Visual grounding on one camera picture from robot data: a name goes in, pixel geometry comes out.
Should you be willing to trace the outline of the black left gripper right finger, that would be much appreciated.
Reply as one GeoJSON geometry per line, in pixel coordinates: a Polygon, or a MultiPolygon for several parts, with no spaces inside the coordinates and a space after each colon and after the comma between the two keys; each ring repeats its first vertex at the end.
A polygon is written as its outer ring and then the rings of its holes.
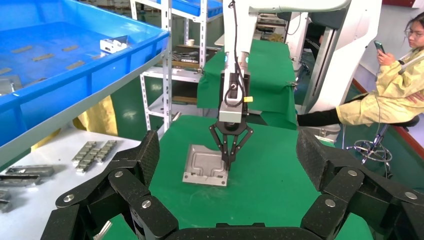
{"type": "Polygon", "coordinates": [[[376,174],[347,150],[322,144],[300,130],[297,158],[320,192],[300,226],[322,240],[336,238],[348,216],[361,217],[386,240],[424,237],[424,195],[376,174]]]}

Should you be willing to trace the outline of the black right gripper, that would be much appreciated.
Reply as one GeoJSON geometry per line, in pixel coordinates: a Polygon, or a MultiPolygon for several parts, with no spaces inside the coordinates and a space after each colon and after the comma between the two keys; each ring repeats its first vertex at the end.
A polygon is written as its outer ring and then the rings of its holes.
{"type": "Polygon", "coordinates": [[[250,75],[243,73],[222,73],[220,75],[220,96],[217,123],[209,127],[212,138],[221,151],[224,169],[229,171],[236,161],[236,155],[245,145],[254,131],[246,123],[248,115],[248,96],[250,75]],[[217,130],[222,133],[223,142],[217,130]],[[232,146],[228,150],[227,135],[234,135],[232,146]]]}

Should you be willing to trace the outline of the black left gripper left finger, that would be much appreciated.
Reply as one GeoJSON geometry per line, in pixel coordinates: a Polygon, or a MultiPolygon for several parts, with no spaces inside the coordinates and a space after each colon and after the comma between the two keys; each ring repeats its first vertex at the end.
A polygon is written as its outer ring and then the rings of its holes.
{"type": "Polygon", "coordinates": [[[165,240],[179,228],[176,217],[151,194],[160,158],[158,134],[117,152],[105,169],[60,195],[43,240],[91,240],[110,219],[122,215],[140,240],[165,240]]]}

